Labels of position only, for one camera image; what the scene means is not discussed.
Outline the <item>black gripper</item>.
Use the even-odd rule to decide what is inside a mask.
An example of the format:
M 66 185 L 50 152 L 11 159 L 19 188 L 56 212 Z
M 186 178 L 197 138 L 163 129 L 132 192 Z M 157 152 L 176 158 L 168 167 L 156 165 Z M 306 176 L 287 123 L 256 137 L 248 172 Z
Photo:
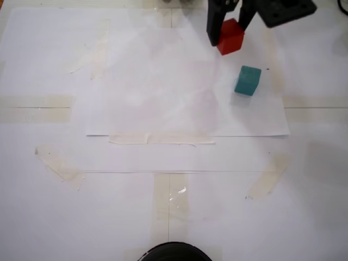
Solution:
M 219 43 L 226 14 L 234 11 L 239 3 L 241 29 L 247 29 L 256 13 L 272 28 L 312 15 L 317 10 L 313 1 L 209 1 L 206 32 L 212 46 Z

